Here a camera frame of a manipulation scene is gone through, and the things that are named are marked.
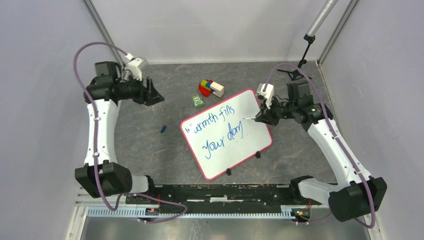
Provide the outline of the blue marker cap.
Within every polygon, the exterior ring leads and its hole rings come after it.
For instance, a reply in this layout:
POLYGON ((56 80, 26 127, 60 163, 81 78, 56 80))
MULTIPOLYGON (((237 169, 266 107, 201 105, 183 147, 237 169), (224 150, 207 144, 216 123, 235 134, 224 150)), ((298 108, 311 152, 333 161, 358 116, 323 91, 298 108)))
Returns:
POLYGON ((167 126, 166 126, 166 125, 164 125, 164 126, 161 128, 160 133, 161 133, 161 134, 163 134, 163 133, 165 132, 166 128, 167 128, 167 126))

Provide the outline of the white board with pink rim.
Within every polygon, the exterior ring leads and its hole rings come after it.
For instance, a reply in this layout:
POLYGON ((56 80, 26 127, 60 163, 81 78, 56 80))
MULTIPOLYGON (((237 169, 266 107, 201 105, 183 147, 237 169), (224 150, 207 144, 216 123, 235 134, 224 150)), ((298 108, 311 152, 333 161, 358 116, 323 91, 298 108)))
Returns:
POLYGON ((269 127, 251 119, 260 110, 245 89, 183 120, 180 130, 203 177, 213 180, 273 144, 269 127))

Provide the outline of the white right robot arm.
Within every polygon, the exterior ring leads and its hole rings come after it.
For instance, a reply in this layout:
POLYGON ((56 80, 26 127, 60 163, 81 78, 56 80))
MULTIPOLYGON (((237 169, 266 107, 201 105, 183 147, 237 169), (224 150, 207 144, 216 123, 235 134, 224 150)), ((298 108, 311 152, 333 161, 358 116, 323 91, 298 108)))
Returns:
POLYGON ((336 177, 336 185, 305 175, 289 184, 289 199, 302 204, 307 199, 329 207, 340 222, 370 215, 375 221, 387 183, 373 177, 360 163, 341 136, 331 111, 325 104, 315 103, 306 81, 287 84, 288 97, 280 98, 273 85, 261 83, 257 97, 261 101, 254 121, 276 126, 280 120, 293 119, 316 142, 336 177))

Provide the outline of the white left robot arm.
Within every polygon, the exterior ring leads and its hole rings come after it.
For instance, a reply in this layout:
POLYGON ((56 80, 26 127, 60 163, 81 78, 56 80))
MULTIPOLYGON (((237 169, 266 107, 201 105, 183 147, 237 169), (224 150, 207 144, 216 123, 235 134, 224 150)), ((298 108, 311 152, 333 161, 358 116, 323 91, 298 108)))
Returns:
POLYGON ((83 189, 93 198, 99 198, 100 190, 106 197, 138 193, 145 204, 153 203, 157 190, 149 175, 132 175, 130 170, 118 164, 115 151, 115 126, 121 102, 132 100, 139 105, 152 106, 164 101, 153 86, 150 77, 143 77, 147 65, 144 58, 133 58, 124 66, 113 61, 97 62, 96 76, 86 90, 89 114, 88 150, 83 167, 76 168, 74 176, 83 189))

